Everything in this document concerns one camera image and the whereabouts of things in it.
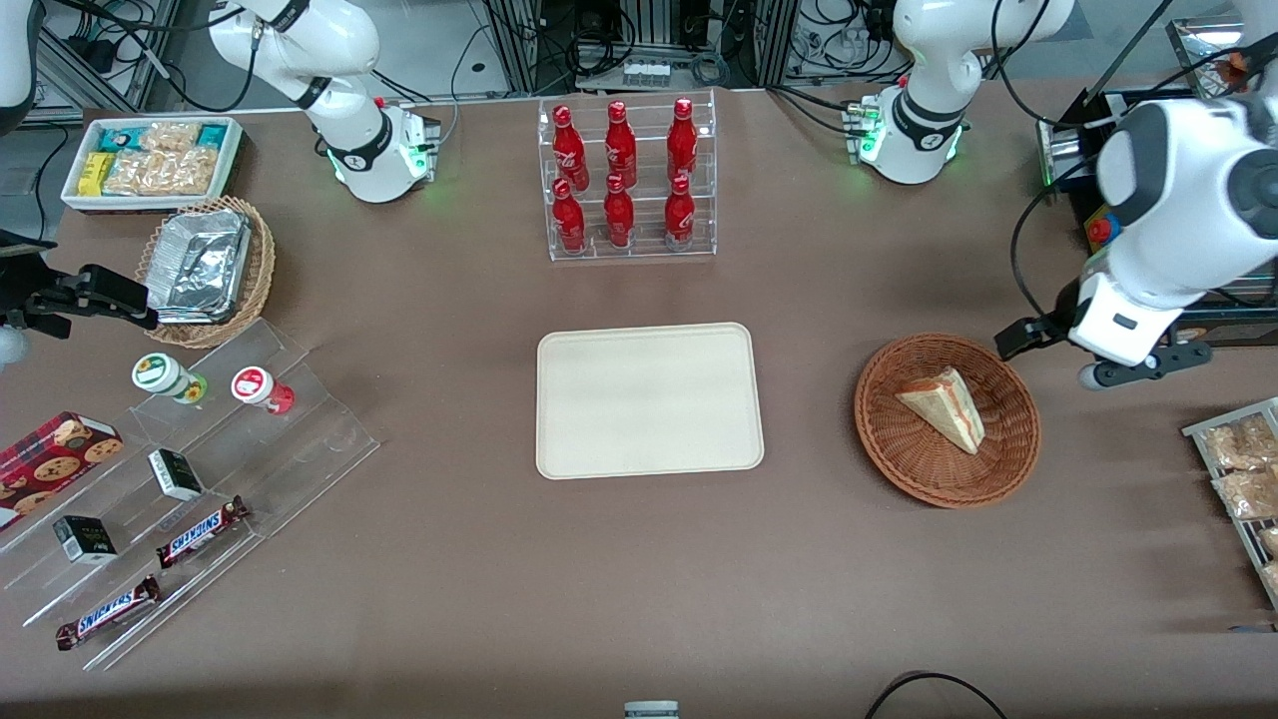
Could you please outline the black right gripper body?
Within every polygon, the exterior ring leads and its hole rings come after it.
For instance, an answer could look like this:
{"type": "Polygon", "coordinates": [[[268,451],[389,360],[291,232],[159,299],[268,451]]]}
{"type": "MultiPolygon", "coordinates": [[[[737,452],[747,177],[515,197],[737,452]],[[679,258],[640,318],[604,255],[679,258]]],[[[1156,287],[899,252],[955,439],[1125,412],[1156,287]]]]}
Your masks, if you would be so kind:
{"type": "Polygon", "coordinates": [[[1,301],[26,301],[58,282],[59,273],[43,261],[56,241],[32,240],[1,231],[1,301]]]}

